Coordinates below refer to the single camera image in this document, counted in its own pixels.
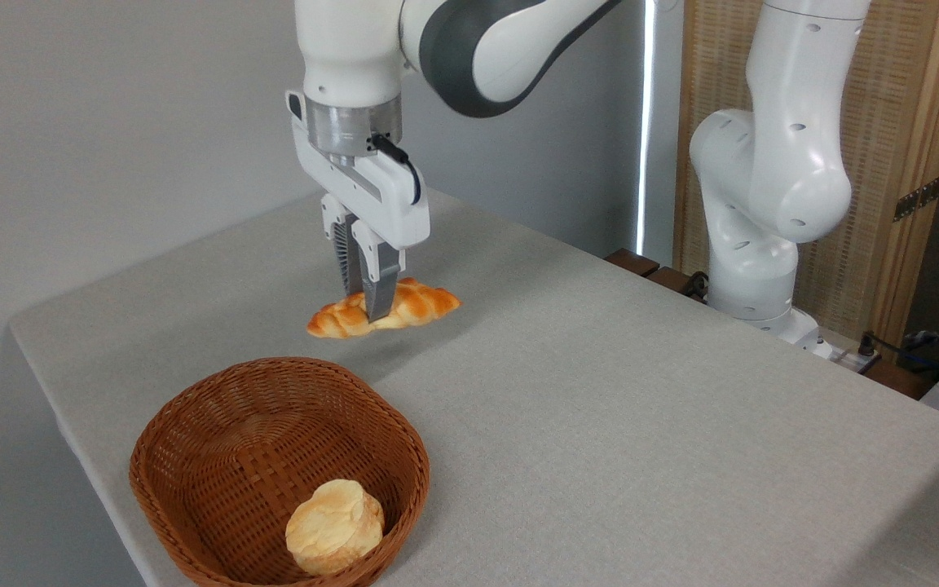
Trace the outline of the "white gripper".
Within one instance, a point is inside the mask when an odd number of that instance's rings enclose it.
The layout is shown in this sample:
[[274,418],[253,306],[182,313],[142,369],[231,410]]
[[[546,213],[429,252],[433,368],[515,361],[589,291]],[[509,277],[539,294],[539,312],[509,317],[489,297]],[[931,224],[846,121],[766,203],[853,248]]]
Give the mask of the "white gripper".
[[325,236],[332,242],[346,296],[363,293],[369,323],[394,306],[402,252],[429,237],[430,213],[406,165],[387,155],[355,157],[338,165],[313,148],[306,124],[291,120],[299,163],[321,187]]

